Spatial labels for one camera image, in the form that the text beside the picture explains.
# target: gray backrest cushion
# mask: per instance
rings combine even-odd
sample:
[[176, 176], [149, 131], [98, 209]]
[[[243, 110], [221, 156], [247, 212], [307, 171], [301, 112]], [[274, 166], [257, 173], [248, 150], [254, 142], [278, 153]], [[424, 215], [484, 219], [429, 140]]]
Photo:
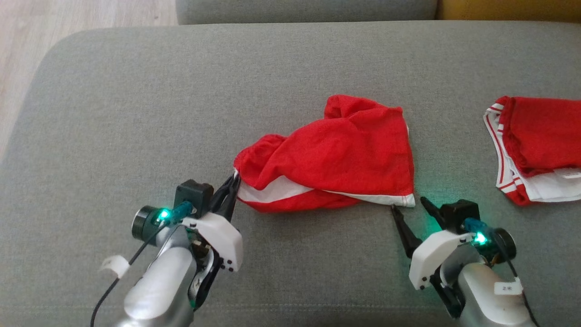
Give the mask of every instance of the gray backrest cushion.
[[436, 5], [437, 0], [175, 0], [180, 25], [429, 20]]
[[[169, 206], [194, 178], [217, 186], [266, 133], [322, 118], [343, 93], [401, 106], [416, 196], [479, 203], [512, 233], [514, 264], [541, 326], [581, 321], [581, 202], [520, 208], [494, 186], [482, 115], [504, 94], [579, 98], [581, 26], [533, 22], [248, 24], [73, 35], [41, 63], [0, 166], [0, 324], [86, 326], [129, 258], [143, 205]], [[436, 223], [403, 210], [425, 238]], [[238, 273], [218, 275], [202, 326], [453, 325], [415, 291], [389, 208], [259, 214], [238, 204]], [[98, 317], [107, 326], [156, 250]], [[506, 268], [498, 267], [506, 276]]]

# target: glowing teal light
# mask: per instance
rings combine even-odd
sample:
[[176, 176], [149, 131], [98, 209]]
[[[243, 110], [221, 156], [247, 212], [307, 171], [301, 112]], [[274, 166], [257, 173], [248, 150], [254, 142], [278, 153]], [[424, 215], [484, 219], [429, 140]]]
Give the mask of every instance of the glowing teal light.
[[484, 234], [482, 234], [481, 232], [476, 233], [476, 237], [474, 237], [474, 242], [484, 244], [486, 243], [486, 241], [488, 240], [486, 239], [486, 236], [484, 236]]
[[170, 211], [167, 209], [162, 210], [162, 212], [159, 214], [160, 218], [165, 219], [167, 217], [170, 216]]

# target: folded red garment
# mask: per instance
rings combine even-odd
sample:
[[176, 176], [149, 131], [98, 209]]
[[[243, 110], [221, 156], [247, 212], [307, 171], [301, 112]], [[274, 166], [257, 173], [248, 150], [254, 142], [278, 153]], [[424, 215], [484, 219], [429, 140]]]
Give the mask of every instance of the folded red garment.
[[499, 131], [524, 177], [581, 168], [581, 101], [502, 97]]
[[334, 95], [324, 119], [289, 137], [266, 135], [234, 160], [238, 197], [262, 212], [338, 208], [360, 200], [415, 205], [401, 108]]

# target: robotic arm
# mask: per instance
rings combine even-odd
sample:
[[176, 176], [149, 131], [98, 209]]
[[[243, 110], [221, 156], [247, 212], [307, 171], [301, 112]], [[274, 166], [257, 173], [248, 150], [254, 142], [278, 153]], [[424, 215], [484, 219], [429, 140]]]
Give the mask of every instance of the robotic arm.
[[[480, 221], [478, 204], [459, 200], [438, 209], [427, 198], [422, 205], [443, 229], [418, 239], [403, 215], [392, 207], [397, 230], [411, 259], [410, 280], [417, 290], [434, 287], [453, 319], [465, 327], [537, 327], [516, 270], [517, 250], [511, 235]], [[492, 269], [507, 262], [515, 282], [503, 281]]]
[[[230, 224], [239, 186], [237, 175], [215, 193], [209, 184], [188, 180], [176, 189], [174, 209], [145, 206], [137, 212], [133, 237], [144, 241], [143, 247], [150, 244], [160, 250], [127, 293], [114, 327], [187, 327], [192, 323], [218, 271], [235, 272], [242, 265], [242, 236]], [[95, 307], [91, 327], [118, 280]]]

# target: garment tag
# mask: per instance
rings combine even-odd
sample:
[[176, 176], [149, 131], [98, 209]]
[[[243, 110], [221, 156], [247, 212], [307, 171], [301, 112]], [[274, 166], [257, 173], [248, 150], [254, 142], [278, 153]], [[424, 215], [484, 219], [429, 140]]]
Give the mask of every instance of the garment tag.
[[522, 293], [521, 280], [516, 277], [512, 283], [494, 283], [494, 293], [496, 295], [519, 295]]
[[579, 168], [559, 168], [555, 169], [554, 172], [566, 179], [581, 178], [581, 169]]
[[120, 255], [113, 255], [103, 261], [99, 271], [110, 269], [117, 274], [117, 278], [121, 279], [129, 269], [129, 262]]

